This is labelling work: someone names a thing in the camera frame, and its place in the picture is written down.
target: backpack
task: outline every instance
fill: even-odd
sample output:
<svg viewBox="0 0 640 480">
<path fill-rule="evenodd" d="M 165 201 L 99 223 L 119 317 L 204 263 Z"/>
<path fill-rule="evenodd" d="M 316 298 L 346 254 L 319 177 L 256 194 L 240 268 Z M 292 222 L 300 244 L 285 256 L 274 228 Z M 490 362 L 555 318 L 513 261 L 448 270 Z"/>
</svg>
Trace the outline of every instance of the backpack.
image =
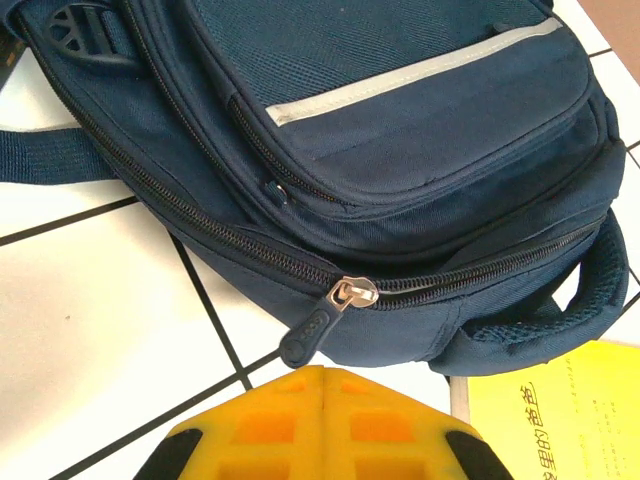
<svg viewBox="0 0 640 480">
<path fill-rule="evenodd" d="M 602 335 L 625 149 L 543 0 L 0 0 L 82 129 L 0 135 L 0 180 L 114 174 L 317 351 L 445 375 Z M 580 265 L 565 311 L 553 292 Z"/>
</svg>

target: yellow plastic object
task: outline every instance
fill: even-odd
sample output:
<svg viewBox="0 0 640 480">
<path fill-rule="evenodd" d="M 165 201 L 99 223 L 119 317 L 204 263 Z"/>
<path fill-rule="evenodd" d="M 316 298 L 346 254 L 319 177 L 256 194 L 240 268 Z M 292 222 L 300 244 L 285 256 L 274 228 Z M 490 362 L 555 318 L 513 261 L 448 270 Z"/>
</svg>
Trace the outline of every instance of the yellow plastic object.
<svg viewBox="0 0 640 480">
<path fill-rule="evenodd" d="M 463 432 L 457 455 L 448 432 Z M 494 467 L 483 458 L 462 458 L 484 452 L 467 438 L 480 437 L 404 395 L 344 370 L 304 367 L 176 426 L 135 480 L 510 478 L 487 471 Z"/>
</svg>

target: zipper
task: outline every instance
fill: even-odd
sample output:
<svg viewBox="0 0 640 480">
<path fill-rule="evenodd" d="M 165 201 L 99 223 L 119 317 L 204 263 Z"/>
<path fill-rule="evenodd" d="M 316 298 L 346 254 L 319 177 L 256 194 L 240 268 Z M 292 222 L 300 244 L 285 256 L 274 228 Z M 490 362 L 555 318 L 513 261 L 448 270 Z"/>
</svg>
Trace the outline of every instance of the zipper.
<svg viewBox="0 0 640 480">
<path fill-rule="evenodd" d="M 202 140 L 200 140 L 200 137 L 198 136 L 198 134 L 195 132 L 195 130 L 193 130 L 193 128 L 191 127 L 191 124 L 187 121 L 187 119 L 182 114 L 182 111 L 178 107 L 178 103 L 173 98 L 173 95 L 171 95 L 166 82 L 162 78 L 162 75 L 160 75 L 160 72 L 158 71 L 155 65 L 155 62 L 153 61 L 151 53 L 149 52 L 149 49 L 144 40 L 144 37 L 140 32 L 140 27 L 138 26 L 138 22 L 136 20 L 135 13 L 133 12 L 133 8 L 131 7 L 130 0 L 124 0 L 122 3 L 126 7 L 129 23 L 132 25 L 135 36 L 136 36 L 136 40 L 137 40 L 136 43 L 142 49 L 144 56 L 147 59 L 147 64 L 151 66 L 151 70 L 153 71 L 153 76 L 154 76 L 154 79 L 156 80 L 156 83 L 160 85 L 160 88 L 162 89 L 164 96 L 169 100 L 169 103 L 173 107 L 173 110 L 176 112 L 176 114 L 180 118 L 181 123 L 187 128 L 187 130 L 189 131 L 191 136 L 195 139 L 200 149 L 207 155 L 207 157 L 209 157 L 209 159 L 213 162 L 213 164 L 218 170 L 220 170 L 221 172 L 224 172 L 225 169 L 222 165 L 222 162 L 215 155 L 211 154 L 211 152 L 204 145 Z M 297 187 L 302 188 L 303 190 L 306 190 L 307 192 L 317 197 L 323 198 L 327 201 L 337 202 L 335 198 L 327 195 L 326 193 L 321 192 L 320 190 L 309 185 L 308 183 L 305 183 L 303 180 L 296 177 L 284 165 L 282 165 L 282 163 L 278 161 L 276 156 L 260 140 L 260 137 L 252 130 L 251 126 L 249 125 L 249 122 L 242 114 L 242 111 L 240 110 L 240 106 L 238 105 L 235 98 L 233 97 L 231 98 L 230 105 L 232 107 L 231 108 L 232 117 L 236 120 L 236 123 L 240 126 L 240 129 L 245 134 L 245 138 L 248 139 L 249 143 L 251 143 L 255 151 L 271 167 L 271 172 L 280 181 L 283 181 L 284 183 L 295 184 Z"/>
<path fill-rule="evenodd" d="M 207 236 L 215 238 L 223 246 L 233 248 L 263 265 L 276 269 L 292 278 L 304 281 L 306 284 L 322 289 L 330 289 L 339 275 L 328 270 L 300 261 L 285 253 L 278 252 L 267 245 L 242 235 L 225 225 L 209 218 L 191 203 L 183 200 L 162 183 L 153 178 L 130 155 L 115 144 L 109 135 L 91 118 L 88 112 L 69 94 L 57 75 L 49 67 L 36 42 L 33 41 L 29 27 L 22 15 L 18 15 L 18 23 L 22 28 L 27 43 L 31 47 L 38 63 L 49 80 L 56 94 L 63 100 L 73 117 L 97 141 L 99 147 L 109 154 L 112 166 L 124 171 L 126 176 L 137 184 L 158 203 L 163 205 L 173 215 Z"/>
<path fill-rule="evenodd" d="M 448 294 L 482 285 L 531 266 L 562 250 L 587 233 L 595 231 L 605 216 L 562 237 L 524 252 L 452 272 L 404 280 L 376 280 L 343 277 L 321 299 L 302 323 L 282 338 L 280 357 L 291 368 L 311 361 L 331 330 L 342 319 L 348 307 L 377 307 L 377 310 L 399 310 L 416 307 Z"/>
<path fill-rule="evenodd" d="M 244 137 L 253 146 L 254 150 L 260 155 L 260 157 L 270 167 L 271 172 L 276 176 L 279 181 L 283 183 L 293 184 L 294 186 L 301 188 L 312 195 L 327 200 L 329 202 L 339 203 L 341 205 L 348 205 L 344 202 L 336 200 L 331 195 L 318 190 L 317 188 L 309 185 L 304 180 L 300 179 L 285 167 L 282 162 L 278 160 L 276 155 L 264 144 L 260 139 L 260 136 L 251 128 L 249 121 L 244 113 L 240 109 L 240 104 L 235 97 L 231 97 L 229 100 L 229 106 L 231 107 L 231 116 L 236 121 L 236 124 L 240 127 L 240 130 L 244 133 Z"/>
<path fill-rule="evenodd" d="M 337 272 L 319 268 L 276 251 L 262 242 L 212 220 L 200 209 L 154 179 L 122 150 L 82 105 L 69 94 L 45 61 L 36 42 L 33 41 L 33 35 L 22 15 L 18 16 L 18 22 L 52 88 L 64 101 L 78 123 L 108 154 L 110 163 L 116 170 L 124 172 L 129 180 L 140 187 L 141 191 L 148 194 L 180 221 L 214 239 L 216 243 L 231 248 L 270 269 L 302 281 L 314 290 L 319 288 L 329 292 L 318 302 L 311 315 L 285 335 L 281 342 L 281 356 L 285 363 L 294 368 L 309 361 L 348 307 L 392 311 L 424 305 L 457 290 L 491 281 L 544 260 L 584 237 L 588 232 L 595 231 L 605 219 L 603 216 L 596 222 L 536 248 L 452 272 L 393 280 L 341 277 Z"/>
</svg>

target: tile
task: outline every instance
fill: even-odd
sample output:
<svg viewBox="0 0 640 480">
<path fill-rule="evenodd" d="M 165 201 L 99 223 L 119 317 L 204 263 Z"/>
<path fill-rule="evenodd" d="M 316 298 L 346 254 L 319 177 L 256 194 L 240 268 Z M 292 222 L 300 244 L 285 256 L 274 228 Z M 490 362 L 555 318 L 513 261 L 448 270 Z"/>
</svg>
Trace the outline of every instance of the tile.
<svg viewBox="0 0 640 480">
<path fill-rule="evenodd" d="M 555 0 L 553 10 L 573 30 L 588 54 L 609 48 L 609 44 L 578 0 Z"/>
<path fill-rule="evenodd" d="M 217 407 L 228 400 L 242 395 L 244 392 L 245 390 L 240 383 L 234 383 L 220 393 L 215 394 L 211 398 L 180 414 L 170 422 L 156 428 L 151 433 L 118 450 L 91 468 L 79 473 L 73 477 L 74 480 L 132 479 L 175 425 L 199 413 Z"/>
<path fill-rule="evenodd" d="M 211 267 L 189 252 L 240 362 L 244 365 L 273 352 L 287 327 L 230 285 Z"/>
<path fill-rule="evenodd" d="M 629 265 L 636 272 L 640 272 L 640 222 L 638 221 L 638 202 L 640 200 L 640 167 L 627 155 L 624 177 L 620 194 L 613 202 L 620 228 L 627 247 Z"/>
<path fill-rule="evenodd" d="M 49 478 L 233 373 L 132 205 L 0 248 L 0 478 Z"/>
<path fill-rule="evenodd" d="M 336 365 L 319 353 L 313 358 L 311 365 L 324 365 L 325 367 L 348 370 L 441 412 L 450 413 L 449 384 L 444 376 L 432 372 L 424 362 L 379 368 L 355 368 Z M 249 379 L 253 386 L 257 387 L 287 375 L 291 371 L 280 359 L 276 359 L 253 372 L 249 375 Z"/>
<path fill-rule="evenodd" d="M 37 186 L 0 183 L 0 238 L 133 195 L 120 180 Z"/>
<path fill-rule="evenodd" d="M 77 126 L 56 96 L 30 49 L 0 91 L 0 129 L 48 130 Z"/>
<path fill-rule="evenodd" d="M 597 56 L 591 63 L 616 108 L 621 138 L 627 145 L 634 144 L 640 140 L 640 86 L 613 52 Z"/>
</svg>

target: backpack handle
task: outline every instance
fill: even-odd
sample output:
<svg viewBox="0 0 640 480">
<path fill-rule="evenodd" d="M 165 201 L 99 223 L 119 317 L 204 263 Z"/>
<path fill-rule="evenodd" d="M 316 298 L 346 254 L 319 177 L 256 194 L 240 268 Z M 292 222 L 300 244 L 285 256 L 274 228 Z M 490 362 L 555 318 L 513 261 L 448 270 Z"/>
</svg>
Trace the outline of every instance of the backpack handle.
<svg viewBox="0 0 640 480">
<path fill-rule="evenodd" d="M 563 312 L 549 296 L 536 310 L 467 322 L 432 370 L 455 376 L 492 375 L 545 363 L 599 338 L 619 317 L 629 283 L 620 226 L 611 210 L 580 264 L 580 284 Z"/>
</svg>

